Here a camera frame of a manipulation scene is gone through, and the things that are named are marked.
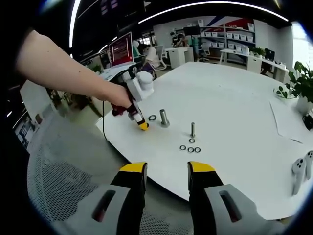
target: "black cable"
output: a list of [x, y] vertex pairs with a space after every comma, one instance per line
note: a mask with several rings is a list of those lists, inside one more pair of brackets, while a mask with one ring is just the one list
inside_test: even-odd
[[106, 141], [108, 141], [106, 134], [104, 134], [104, 101], [102, 101], [102, 131], [103, 131], [103, 136], [106, 139]]

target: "metal bolt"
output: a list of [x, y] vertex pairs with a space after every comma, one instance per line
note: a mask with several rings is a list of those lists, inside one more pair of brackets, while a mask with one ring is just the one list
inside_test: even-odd
[[191, 123], [191, 135], [190, 135], [192, 138], [194, 138], [196, 136], [196, 133], [195, 133], [195, 123], [192, 122]]
[[170, 122], [169, 122], [169, 120], [167, 119], [166, 112], [165, 112], [164, 109], [161, 109], [161, 110], [160, 110], [160, 115], [161, 115], [161, 120], [162, 120], [161, 126], [162, 126], [162, 127], [169, 127]]

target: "window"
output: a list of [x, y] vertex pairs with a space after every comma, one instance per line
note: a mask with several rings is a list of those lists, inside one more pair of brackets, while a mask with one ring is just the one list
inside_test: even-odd
[[299, 23], [292, 23], [293, 34], [293, 65], [300, 61], [304, 66], [313, 68], [313, 45]]
[[141, 44], [151, 45], [150, 37], [140, 38], [140, 39], [139, 39], [139, 42], [140, 42]]

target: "white paper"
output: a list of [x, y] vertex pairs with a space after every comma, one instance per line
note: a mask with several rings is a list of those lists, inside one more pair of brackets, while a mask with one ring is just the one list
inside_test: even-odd
[[299, 112], [289, 106], [272, 101], [270, 105], [280, 136], [313, 146], [313, 132], [305, 127]]

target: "human hand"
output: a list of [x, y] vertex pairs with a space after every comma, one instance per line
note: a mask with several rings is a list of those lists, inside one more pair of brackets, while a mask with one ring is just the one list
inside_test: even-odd
[[112, 87], [112, 98], [108, 101], [112, 104], [115, 104], [117, 106], [122, 106], [124, 108], [129, 108], [132, 103], [130, 101], [129, 95], [126, 91], [126, 89], [120, 85], [113, 84], [114, 87]]

